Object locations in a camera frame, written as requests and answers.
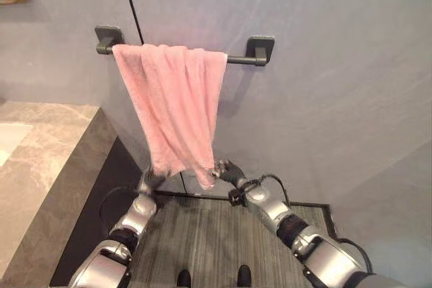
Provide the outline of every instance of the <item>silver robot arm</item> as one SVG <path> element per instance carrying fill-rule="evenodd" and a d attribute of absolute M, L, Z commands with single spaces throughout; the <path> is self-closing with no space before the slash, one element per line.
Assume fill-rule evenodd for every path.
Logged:
<path fill-rule="evenodd" d="M 284 202 L 272 198 L 261 184 L 249 182 L 241 169 L 229 161 L 221 161 L 216 166 L 215 176 L 241 188 L 237 204 L 243 204 L 257 215 L 291 249 L 303 264 L 303 274 L 313 287 L 407 288 L 393 279 L 368 273 L 338 242 L 307 224 Z"/>
<path fill-rule="evenodd" d="M 132 255 L 140 243 L 157 207 L 150 197 L 150 187 L 141 179 L 138 196 L 127 213 L 114 225 L 102 241 L 81 264 L 69 282 L 69 288 L 127 287 Z"/>

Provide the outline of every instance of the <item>metal towel bar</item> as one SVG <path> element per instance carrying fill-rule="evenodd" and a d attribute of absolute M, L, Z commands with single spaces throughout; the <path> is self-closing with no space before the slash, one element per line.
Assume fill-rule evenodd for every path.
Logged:
<path fill-rule="evenodd" d="M 123 44 L 123 34 L 119 28 L 110 26 L 97 26 L 96 32 L 99 44 L 96 46 L 98 54 L 113 54 L 113 45 Z M 251 64 L 259 67 L 270 62 L 271 53 L 275 45 L 275 39 L 269 36 L 252 36 L 246 44 L 246 56 L 234 57 L 228 55 L 228 63 Z"/>

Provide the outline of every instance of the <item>pink towel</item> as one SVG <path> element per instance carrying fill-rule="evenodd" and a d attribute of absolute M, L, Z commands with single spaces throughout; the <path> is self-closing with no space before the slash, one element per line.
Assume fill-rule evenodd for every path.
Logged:
<path fill-rule="evenodd" d="M 211 143 L 227 55 L 166 45 L 115 45 L 113 53 L 155 174 L 192 169 L 202 188 L 212 188 Z"/>

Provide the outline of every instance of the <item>wall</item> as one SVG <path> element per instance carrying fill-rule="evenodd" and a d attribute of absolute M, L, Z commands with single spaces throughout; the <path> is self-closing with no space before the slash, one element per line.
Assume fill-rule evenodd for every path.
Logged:
<path fill-rule="evenodd" d="M 251 176 L 278 174 L 293 200 L 330 203 L 341 235 L 377 272 L 431 284 L 430 0 L 133 2 L 146 42 L 242 55 L 249 36 L 273 35 L 266 68 L 225 73 L 215 154 Z M 102 105 L 144 168 L 144 135 L 113 57 L 94 50 L 98 24 L 139 43 L 128 0 L 0 7 L 0 95 Z M 188 175 L 186 186 L 200 192 Z"/>
<path fill-rule="evenodd" d="M 432 283 L 431 0 L 133 2 L 146 42 L 242 55 L 249 36 L 274 36 L 266 68 L 225 73 L 216 155 L 330 203 L 377 272 Z"/>
<path fill-rule="evenodd" d="M 114 58 L 97 55 L 97 25 L 140 44 L 128 0 L 30 0 L 0 7 L 0 97 L 102 106 L 137 163 L 149 154 Z M 169 185 L 166 189 L 182 190 Z"/>

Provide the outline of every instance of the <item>gray rug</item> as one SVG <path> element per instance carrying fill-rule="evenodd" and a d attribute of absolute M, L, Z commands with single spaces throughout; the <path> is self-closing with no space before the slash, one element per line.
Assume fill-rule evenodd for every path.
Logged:
<path fill-rule="evenodd" d="M 311 287 L 287 247 L 241 206 L 228 201 L 165 197 L 134 255 L 129 287 L 173 287 L 187 268 L 192 287 L 235 287 L 249 265 L 253 287 Z M 327 232 L 323 209 L 293 206 Z"/>

